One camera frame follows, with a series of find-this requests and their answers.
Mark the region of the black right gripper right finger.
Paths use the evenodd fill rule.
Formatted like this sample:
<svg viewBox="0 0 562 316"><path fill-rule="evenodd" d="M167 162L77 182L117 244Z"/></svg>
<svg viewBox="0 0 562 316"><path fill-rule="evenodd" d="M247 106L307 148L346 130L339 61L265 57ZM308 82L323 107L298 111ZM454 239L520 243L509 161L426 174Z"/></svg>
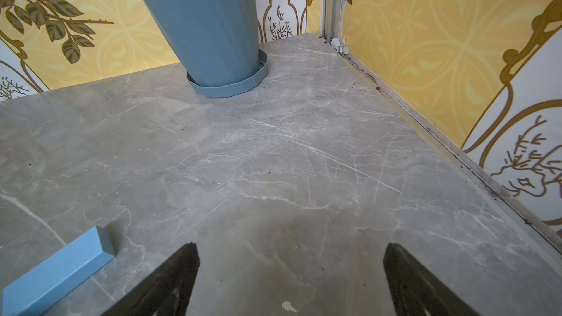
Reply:
<svg viewBox="0 0 562 316"><path fill-rule="evenodd" d="M397 315L477 315L402 245L390 243L383 267Z"/></svg>

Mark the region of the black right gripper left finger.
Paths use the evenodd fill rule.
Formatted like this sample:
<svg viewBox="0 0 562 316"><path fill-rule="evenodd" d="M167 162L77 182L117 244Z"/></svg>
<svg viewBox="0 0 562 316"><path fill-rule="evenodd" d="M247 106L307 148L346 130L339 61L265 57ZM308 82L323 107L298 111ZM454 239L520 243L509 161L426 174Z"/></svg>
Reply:
<svg viewBox="0 0 562 316"><path fill-rule="evenodd" d="M104 315L186 315L200 267L197 245L185 244Z"/></svg>

